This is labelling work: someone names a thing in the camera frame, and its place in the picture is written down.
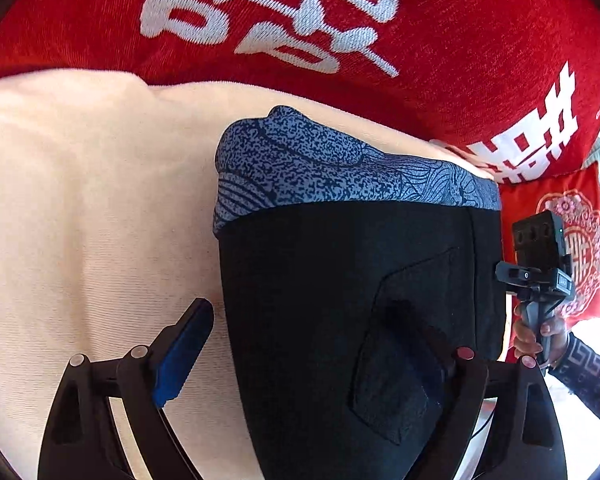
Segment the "patterned dark sleeve forearm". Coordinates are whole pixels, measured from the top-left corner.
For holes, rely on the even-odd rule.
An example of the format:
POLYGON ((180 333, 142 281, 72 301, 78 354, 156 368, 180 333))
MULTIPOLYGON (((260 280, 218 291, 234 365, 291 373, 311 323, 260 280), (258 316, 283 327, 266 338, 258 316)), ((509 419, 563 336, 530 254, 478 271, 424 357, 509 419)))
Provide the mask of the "patterned dark sleeve forearm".
POLYGON ((569 335, 562 357, 550 374, 566 386, 600 419, 600 354, 574 335, 569 335))

